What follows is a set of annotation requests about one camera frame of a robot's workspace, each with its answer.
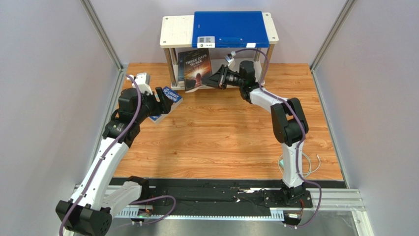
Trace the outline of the blue 91-Storey Treehouse book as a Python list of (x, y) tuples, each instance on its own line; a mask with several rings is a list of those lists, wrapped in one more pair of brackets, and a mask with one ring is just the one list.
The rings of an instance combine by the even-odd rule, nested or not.
[(157, 87), (156, 95), (158, 110), (156, 116), (149, 119), (155, 124), (160, 123), (170, 112), (183, 102), (183, 97), (170, 87)]

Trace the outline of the Three Days to See book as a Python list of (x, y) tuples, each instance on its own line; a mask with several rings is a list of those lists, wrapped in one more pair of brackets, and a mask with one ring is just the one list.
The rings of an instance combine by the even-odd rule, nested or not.
[(208, 48), (187, 51), (184, 58), (184, 91), (194, 92), (199, 89), (202, 79), (212, 74), (210, 52)]

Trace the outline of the Nineteen Eighty-Four book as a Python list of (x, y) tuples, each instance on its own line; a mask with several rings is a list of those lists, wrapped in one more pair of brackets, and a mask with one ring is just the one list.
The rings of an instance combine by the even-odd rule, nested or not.
[(178, 82), (184, 81), (184, 58), (187, 52), (178, 53)]

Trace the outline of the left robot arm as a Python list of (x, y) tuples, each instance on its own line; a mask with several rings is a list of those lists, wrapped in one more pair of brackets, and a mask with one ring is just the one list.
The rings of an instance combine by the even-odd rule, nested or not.
[(84, 180), (69, 200), (61, 200), (56, 213), (61, 220), (60, 235), (71, 231), (85, 236), (104, 236), (113, 218), (133, 202), (144, 202), (150, 194), (147, 179), (130, 176), (106, 196), (117, 166), (140, 133), (140, 124), (149, 117), (170, 113), (177, 99), (168, 87), (155, 91), (141, 87), (124, 89), (118, 108), (106, 124), (98, 153)]

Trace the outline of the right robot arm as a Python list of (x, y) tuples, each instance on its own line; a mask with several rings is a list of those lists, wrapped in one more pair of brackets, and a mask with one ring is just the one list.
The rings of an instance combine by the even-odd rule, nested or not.
[(284, 186), (280, 189), (279, 198), (286, 206), (303, 204), (307, 200), (308, 181), (302, 174), (302, 149), (309, 128), (300, 100), (269, 92), (256, 80), (254, 63), (248, 60), (240, 63), (238, 72), (222, 65), (211, 76), (202, 78), (201, 82), (216, 89), (238, 87), (244, 100), (270, 113), (274, 136), (283, 151)]

